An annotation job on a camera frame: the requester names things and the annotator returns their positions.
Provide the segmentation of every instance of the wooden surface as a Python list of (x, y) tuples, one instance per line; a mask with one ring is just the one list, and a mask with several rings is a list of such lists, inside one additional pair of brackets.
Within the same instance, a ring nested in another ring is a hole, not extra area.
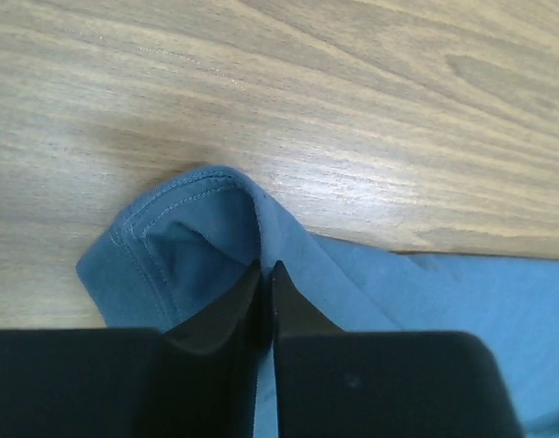
[(0, 327), (101, 325), (79, 256), (205, 163), (320, 234), (559, 258), (559, 0), (0, 0)]

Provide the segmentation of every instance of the blue towel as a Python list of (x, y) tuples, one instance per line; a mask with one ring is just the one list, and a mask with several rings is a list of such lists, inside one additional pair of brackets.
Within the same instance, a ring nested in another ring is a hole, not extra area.
[[(110, 327), (167, 330), (254, 259), (266, 276), (284, 260), (297, 288), (345, 330), (479, 336), (527, 430), (559, 434), (559, 262), (403, 256), (312, 235), (245, 175), (209, 167), (140, 196), (77, 270)], [(270, 353), (259, 372), (256, 437), (277, 436), (275, 409)]]

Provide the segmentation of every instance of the tabletop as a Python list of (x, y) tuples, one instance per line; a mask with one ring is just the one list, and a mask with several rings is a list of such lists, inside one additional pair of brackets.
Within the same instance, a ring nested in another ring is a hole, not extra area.
[(559, 0), (0, 1), (0, 327), (101, 326), (78, 258), (205, 164), (314, 233), (559, 259)]

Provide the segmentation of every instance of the blue cloth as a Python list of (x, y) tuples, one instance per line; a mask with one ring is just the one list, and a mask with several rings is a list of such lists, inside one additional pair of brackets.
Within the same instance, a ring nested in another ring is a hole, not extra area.
[[(479, 336), (528, 431), (559, 434), (559, 262), (403, 256), (312, 235), (245, 175), (209, 167), (140, 196), (77, 270), (109, 326), (167, 330), (257, 258), (265, 275), (284, 260), (297, 288), (345, 330)], [(258, 379), (258, 438), (277, 435), (274, 391), (269, 355)]]

